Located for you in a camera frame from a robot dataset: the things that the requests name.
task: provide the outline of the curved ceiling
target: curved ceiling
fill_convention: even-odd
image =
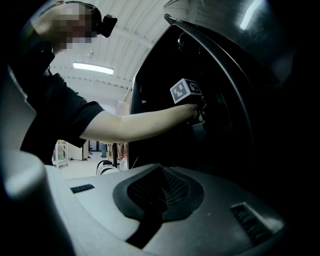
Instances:
[[[74,43],[58,54],[50,65],[67,85],[88,101],[107,104],[123,101],[132,80],[150,49],[169,24],[164,19],[168,0],[84,0],[95,5],[102,16],[111,14],[118,21],[109,38],[98,36],[91,43]],[[74,69],[73,62],[113,68],[113,75]]]

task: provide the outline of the wall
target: wall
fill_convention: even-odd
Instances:
[[[100,104],[100,106],[111,114],[116,114],[116,106],[107,105],[107,104]]]
[[[115,106],[115,114],[117,116],[123,116],[125,107],[126,107],[126,104],[123,101],[118,100]]]
[[[89,140],[89,147],[92,148],[92,150],[97,150],[97,141],[96,140]]]
[[[117,105],[117,110],[116,110],[117,115],[119,115],[119,116],[130,115],[131,97],[132,97],[132,90],[130,90],[128,92],[128,94],[126,95],[126,97],[124,99],[124,104],[121,104],[121,105],[118,104]]]

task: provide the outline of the ceiling light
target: ceiling light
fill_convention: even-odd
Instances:
[[[252,18],[252,16],[254,15],[255,11],[257,10],[257,8],[261,5],[261,3],[264,0],[254,0],[252,2],[252,4],[249,6],[249,8],[246,10],[245,15],[243,17],[243,20],[240,24],[240,28],[245,30]]]
[[[106,73],[106,74],[109,74],[109,75],[112,75],[114,73],[114,69],[113,68],[97,66],[97,65],[91,65],[91,64],[85,64],[85,63],[79,63],[79,62],[74,62],[73,63],[73,68],[74,69],[80,69],[80,70],[97,71],[97,72],[102,72],[102,73]]]

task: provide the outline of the person in background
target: person in background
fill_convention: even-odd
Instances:
[[[107,144],[102,143],[101,152],[102,152],[101,157],[106,158],[107,157]]]
[[[17,51],[30,49],[36,42],[47,41],[57,55],[71,48],[72,43],[87,42],[97,35],[94,26],[97,17],[93,15],[93,10],[96,10],[95,6],[78,1],[58,1],[50,5],[35,22],[26,24],[27,33]],[[13,73],[24,68],[19,63],[18,59],[9,62],[14,67]],[[52,154],[58,139],[79,148],[86,140],[127,143],[160,135],[198,116],[196,104],[117,116],[105,111],[97,102],[87,102],[77,95],[58,73],[42,76],[39,82],[30,82],[27,86],[21,85],[24,79],[28,77],[18,82],[37,115],[27,131],[21,150],[38,156],[46,165],[52,165]],[[34,140],[39,139],[44,131],[45,143],[39,150]]]

